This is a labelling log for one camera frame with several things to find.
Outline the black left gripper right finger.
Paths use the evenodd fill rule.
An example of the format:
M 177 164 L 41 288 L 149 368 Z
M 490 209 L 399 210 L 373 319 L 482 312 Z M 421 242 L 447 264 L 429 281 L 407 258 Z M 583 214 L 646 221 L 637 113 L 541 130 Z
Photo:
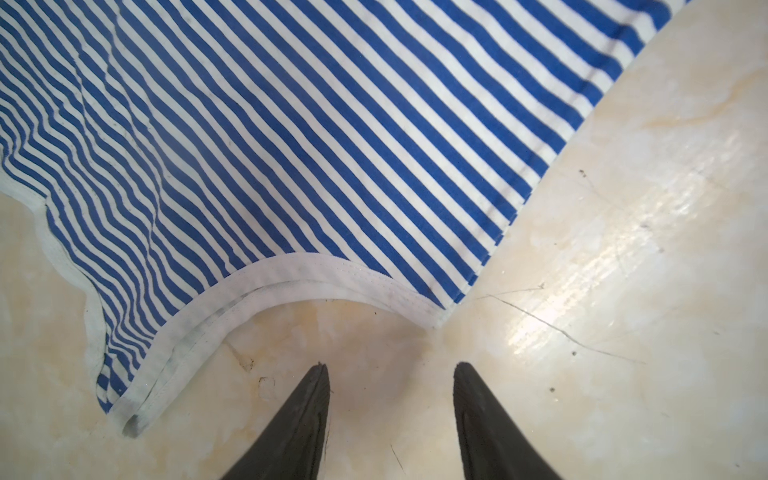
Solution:
M 468 362 L 455 368 L 453 405 L 465 478 L 561 479 Z

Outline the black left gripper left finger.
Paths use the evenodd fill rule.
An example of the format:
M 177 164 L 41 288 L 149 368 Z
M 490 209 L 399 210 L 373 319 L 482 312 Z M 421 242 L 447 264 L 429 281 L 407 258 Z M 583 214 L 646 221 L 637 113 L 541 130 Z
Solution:
M 327 366 L 312 366 L 253 445 L 224 474 L 236 479 L 318 478 L 330 405 Z

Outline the blue white striped tank top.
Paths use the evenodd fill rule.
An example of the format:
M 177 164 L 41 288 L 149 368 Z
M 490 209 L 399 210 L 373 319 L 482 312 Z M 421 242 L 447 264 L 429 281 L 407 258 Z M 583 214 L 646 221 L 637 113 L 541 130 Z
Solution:
M 222 340 L 343 299 L 464 299 L 679 1 L 5 1 L 1 188 L 87 296 L 137 437 Z

